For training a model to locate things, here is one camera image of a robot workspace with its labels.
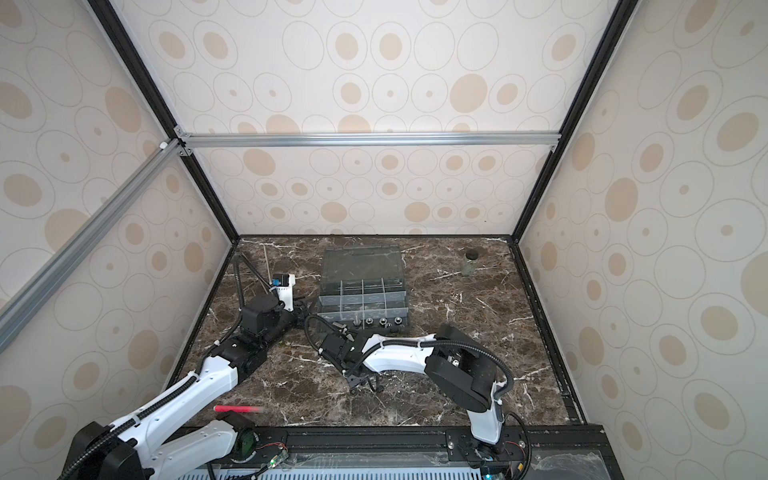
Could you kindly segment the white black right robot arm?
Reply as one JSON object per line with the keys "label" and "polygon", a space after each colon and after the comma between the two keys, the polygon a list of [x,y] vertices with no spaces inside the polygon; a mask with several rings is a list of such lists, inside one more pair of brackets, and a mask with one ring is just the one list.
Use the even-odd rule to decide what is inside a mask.
{"label": "white black right robot arm", "polygon": [[313,314],[304,332],[318,356],[341,373],[350,388],[378,387],[384,372],[424,375],[467,411],[473,438],[486,445],[501,439],[503,397],[513,388],[513,374],[497,355],[458,328],[442,324],[435,334],[386,337],[350,329]]}

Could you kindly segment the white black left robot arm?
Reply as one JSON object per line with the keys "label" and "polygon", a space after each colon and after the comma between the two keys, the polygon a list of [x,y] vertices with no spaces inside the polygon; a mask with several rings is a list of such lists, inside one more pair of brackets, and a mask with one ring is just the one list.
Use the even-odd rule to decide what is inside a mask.
{"label": "white black left robot arm", "polygon": [[216,340],[197,366],[158,397],[108,425],[92,422],[73,438],[63,479],[175,479],[230,456],[248,461],[259,441],[254,424],[236,411],[221,412],[207,425],[175,438],[188,420],[247,380],[267,360],[271,347],[306,318],[295,302],[292,274],[260,275],[243,254],[235,274],[246,267],[265,288],[251,299],[236,287],[234,325]]}

